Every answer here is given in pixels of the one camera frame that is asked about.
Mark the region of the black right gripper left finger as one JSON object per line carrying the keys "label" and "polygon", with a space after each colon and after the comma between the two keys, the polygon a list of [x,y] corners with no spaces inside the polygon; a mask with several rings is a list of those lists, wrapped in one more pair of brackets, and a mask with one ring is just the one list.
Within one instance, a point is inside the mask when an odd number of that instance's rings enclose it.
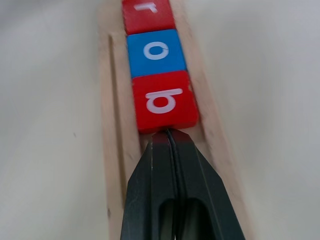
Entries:
{"label": "black right gripper left finger", "polygon": [[120,240],[175,240],[176,197],[171,145],[158,132],[128,181]]}

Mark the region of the red letter block b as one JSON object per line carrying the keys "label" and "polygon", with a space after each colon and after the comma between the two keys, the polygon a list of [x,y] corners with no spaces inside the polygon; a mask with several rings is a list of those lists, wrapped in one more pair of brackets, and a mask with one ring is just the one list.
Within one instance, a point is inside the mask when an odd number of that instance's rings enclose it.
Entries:
{"label": "red letter block b", "polygon": [[135,77],[132,91],[137,129],[142,134],[186,129],[198,121],[197,103],[185,70]]}

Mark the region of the blue letter block o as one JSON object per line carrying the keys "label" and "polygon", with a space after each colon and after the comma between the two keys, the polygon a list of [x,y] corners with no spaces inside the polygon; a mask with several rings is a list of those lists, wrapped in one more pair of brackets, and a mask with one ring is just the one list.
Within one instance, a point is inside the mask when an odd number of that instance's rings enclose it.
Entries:
{"label": "blue letter block o", "polygon": [[132,78],[187,69],[175,29],[132,34],[126,40]]}

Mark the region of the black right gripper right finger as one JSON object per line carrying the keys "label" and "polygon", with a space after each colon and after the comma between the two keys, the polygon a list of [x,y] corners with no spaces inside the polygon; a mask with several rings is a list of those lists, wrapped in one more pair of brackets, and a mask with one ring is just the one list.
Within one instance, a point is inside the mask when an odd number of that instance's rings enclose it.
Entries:
{"label": "black right gripper right finger", "polygon": [[167,131],[178,188],[176,240],[246,240],[224,183],[191,137]]}

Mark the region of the wooden letter tray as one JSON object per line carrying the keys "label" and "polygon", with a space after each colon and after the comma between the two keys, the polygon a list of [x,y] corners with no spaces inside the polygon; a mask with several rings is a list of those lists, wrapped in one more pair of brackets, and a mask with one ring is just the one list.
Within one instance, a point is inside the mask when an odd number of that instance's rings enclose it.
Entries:
{"label": "wooden letter tray", "polygon": [[[186,133],[222,178],[245,239],[255,240],[238,167],[223,129],[196,34],[189,24],[187,0],[169,1],[200,115],[199,123],[186,129]],[[109,240],[120,240],[127,183],[149,136],[139,135],[136,126],[122,0],[105,0],[98,7],[97,17],[108,232]]]}

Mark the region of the red letter block r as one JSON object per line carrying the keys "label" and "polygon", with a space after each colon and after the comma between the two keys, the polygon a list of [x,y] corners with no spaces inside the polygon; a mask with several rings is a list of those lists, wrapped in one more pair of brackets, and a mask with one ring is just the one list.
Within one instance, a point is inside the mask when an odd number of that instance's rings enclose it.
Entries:
{"label": "red letter block r", "polygon": [[175,29],[169,0],[122,0],[127,35]]}

